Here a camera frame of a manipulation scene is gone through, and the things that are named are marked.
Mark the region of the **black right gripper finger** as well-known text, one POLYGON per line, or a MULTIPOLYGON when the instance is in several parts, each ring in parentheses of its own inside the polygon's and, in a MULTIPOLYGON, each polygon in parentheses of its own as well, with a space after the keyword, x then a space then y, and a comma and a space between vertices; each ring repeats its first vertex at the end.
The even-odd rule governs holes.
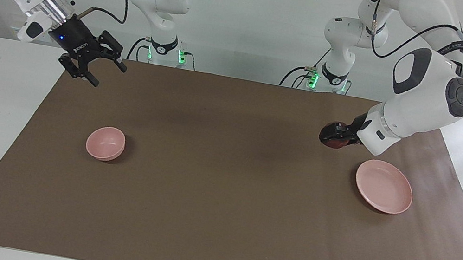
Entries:
POLYGON ((94 77, 94 75, 89 72, 86 62, 82 67, 80 67, 73 62, 73 59, 68 53, 61 55, 58 58, 58 62, 72 78, 85 79, 94 87, 97 87, 100 84, 98 79, 96 79, 96 77, 94 77))
POLYGON ((127 66, 122 62, 122 45, 106 30, 98 36, 100 56, 102 59, 111 60, 122 73, 127 72, 127 66))

